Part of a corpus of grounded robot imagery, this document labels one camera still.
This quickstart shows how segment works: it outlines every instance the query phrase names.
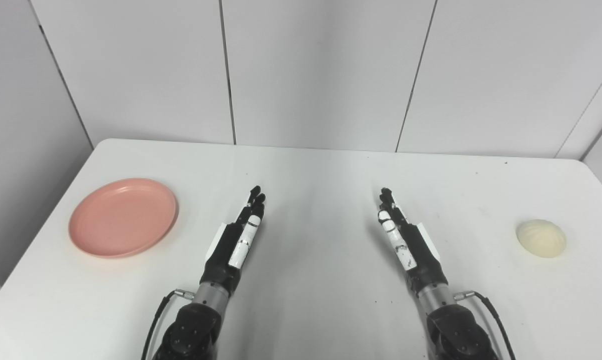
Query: robotic arm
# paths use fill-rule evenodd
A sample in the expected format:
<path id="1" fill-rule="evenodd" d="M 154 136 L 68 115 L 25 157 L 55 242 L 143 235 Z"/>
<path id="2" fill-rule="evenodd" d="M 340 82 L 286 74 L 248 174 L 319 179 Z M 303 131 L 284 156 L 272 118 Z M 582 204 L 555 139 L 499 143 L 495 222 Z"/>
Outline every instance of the robotic arm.
<path id="1" fill-rule="evenodd" d="M 235 222 L 228 224 L 205 263 L 196 294 L 175 290 L 176 294 L 189 298 L 192 303 L 180 308 L 176 321 L 166 330 L 153 360 L 209 360 L 221 331 L 223 316 L 230 297 L 239 285 L 241 267 L 250 250 L 251 242 L 263 219 L 265 194 L 256 186 Z M 157 315 L 169 301 L 159 307 Z M 148 339 L 154 330 L 150 328 Z M 146 346 L 143 351 L 145 360 Z"/>
<path id="2" fill-rule="evenodd" d="M 378 221 L 387 232 L 390 243 L 403 265 L 410 290 L 419 299 L 427 316 L 427 333 L 438 360 L 498 360 L 485 330 L 476 323 L 472 312 L 456 301 L 470 296 L 484 300 L 492 313 L 489 299 L 478 292 L 452 294 L 440 262 L 428 246 L 421 225 L 408 223 L 401 208 L 394 202 L 392 191 L 384 187 L 380 195 Z M 512 360 L 515 360 L 504 333 Z"/>

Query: tabletop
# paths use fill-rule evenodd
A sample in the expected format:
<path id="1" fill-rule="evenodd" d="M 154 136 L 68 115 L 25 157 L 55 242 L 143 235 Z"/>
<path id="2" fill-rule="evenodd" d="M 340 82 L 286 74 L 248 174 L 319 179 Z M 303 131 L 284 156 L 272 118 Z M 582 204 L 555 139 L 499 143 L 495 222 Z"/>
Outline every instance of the tabletop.
<path id="1" fill-rule="evenodd" d="M 72 210 L 122 178 L 165 184 L 178 218 L 143 253 L 86 255 L 68 238 Z M 107 139 L 0 291 L 0 359 L 138 359 L 161 298 L 197 289 L 219 225 L 234 221 L 254 185 L 267 194 L 266 213 L 219 360 L 429 356 L 422 315 L 376 221 L 381 187 L 426 225 L 451 290 L 490 297 L 519 359 L 602 358 L 602 185 L 581 162 Z M 515 228 L 529 219 L 561 226 L 566 251 L 543 259 L 522 248 Z M 185 303 L 172 301 L 159 333 Z M 489 313 L 474 299 L 464 305 L 507 359 Z"/>

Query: white tape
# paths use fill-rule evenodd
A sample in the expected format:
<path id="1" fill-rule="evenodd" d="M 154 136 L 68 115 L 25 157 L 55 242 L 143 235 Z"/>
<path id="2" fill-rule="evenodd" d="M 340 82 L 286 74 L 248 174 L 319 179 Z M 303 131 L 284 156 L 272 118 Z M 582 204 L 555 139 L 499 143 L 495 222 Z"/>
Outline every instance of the white tape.
<path id="1" fill-rule="evenodd" d="M 403 265 L 403 269 L 408 271 L 410 269 L 414 269 L 417 267 L 417 262 L 414 260 L 414 256 L 408 249 L 408 244 L 405 242 L 405 239 L 401 236 L 398 228 L 396 228 L 396 224 L 390 218 L 390 214 L 387 211 L 379 212 L 379 219 L 385 220 L 381 224 L 383 226 L 383 230 L 387 233 L 387 237 L 390 239 L 390 244 L 392 244 L 392 248 L 394 248 L 394 252 L 396 256 L 399 258 L 401 265 Z"/>
<path id="2" fill-rule="evenodd" d="M 214 253 L 214 249 L 216 249 L 216 246 L 219 244 L 219 240 L 221 240 L 226 226 L 227 224 L 222 222 L 221 226 L 219 226 L 219 230 L 216 231 L 216 235 L 214 235 L 214 238 L 212 239 L 212 244 L 210 244 L 210 248 L 207 249 L 207 253 L 205 254 L 206 261 L 209 260 L 210 256 L 212 256 L 212 253 Z"/>
<path id="3" fill-rule="evenodd" d="M 419 232 L 421 233 L 423 240 L 425 240 L 425 244 L 427 244 L 429 251 L 440 263 L 441 256 L 438 254 L 438 250 L 436 250 L 436 246 L 434 246 L 434 242 L 432 241 L 431 237 L 429 237 L 429 234 L 427 233 L 427 230 L 426 230 L 425 226 L 423 225 L 423 223 L 422 222 L 419 223 L 419 225 L 417 225 L 417 228 L 419 228 Z"/>
<path id="4" fill-rule="evenodd" d="M 243 266 L 243 262 L 245 262 L 248 251 L 250 251 L 250 246 L 252 245 L 252 240 L 254 240 L 254 236 L 257 233 L 259 224 L 260 218 L 258 216 L 250 216 L 248 222 L 245 224 L 245 228 L 243 228 L 241 236 L 239 237 L 239 242 L 236 243 L 236 247 L 232 252 L 232 256 L 230 256 L 230 261 L 228 261 L 228 264 L 231 267 L 240 269 Z"/>

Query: pink plate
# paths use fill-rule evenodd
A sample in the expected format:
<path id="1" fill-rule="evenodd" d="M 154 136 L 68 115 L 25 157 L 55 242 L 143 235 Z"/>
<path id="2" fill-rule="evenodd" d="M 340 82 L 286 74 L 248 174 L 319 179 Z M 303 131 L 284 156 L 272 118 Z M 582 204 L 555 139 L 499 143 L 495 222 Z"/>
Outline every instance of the pink plate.
<path id="1" fill-rule="evenodd" d="M 140 253 L 156 244 L 174 222 L 177 204 L 163 184 L 126 178 L 99 187 L 70 217 L 70 239 L 77 248 L 102 258 Z"/>

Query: metal cylinder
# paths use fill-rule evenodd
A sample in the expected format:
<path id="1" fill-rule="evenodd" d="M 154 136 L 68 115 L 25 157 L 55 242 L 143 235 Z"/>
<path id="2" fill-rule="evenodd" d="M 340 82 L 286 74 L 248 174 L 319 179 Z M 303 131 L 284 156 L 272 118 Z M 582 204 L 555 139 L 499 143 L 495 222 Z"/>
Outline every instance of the metal cylinder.
<path id="1" fill-rule="evenodd" d="M 203 304 L 208 308 L 212 308 L 223 319 L 228 301 L 230 301 L 230 294 L 221 285 L 214 282 L 203 282 L 198 286 L 192 303 Z"/>
<path id="2" fill-rule="evenodd" d="M 423 310 L 427 315 L 443 306 L 456 304 L 454 295 L 447 284 L 439 282 L 423 287 L 417 294 Z"/>

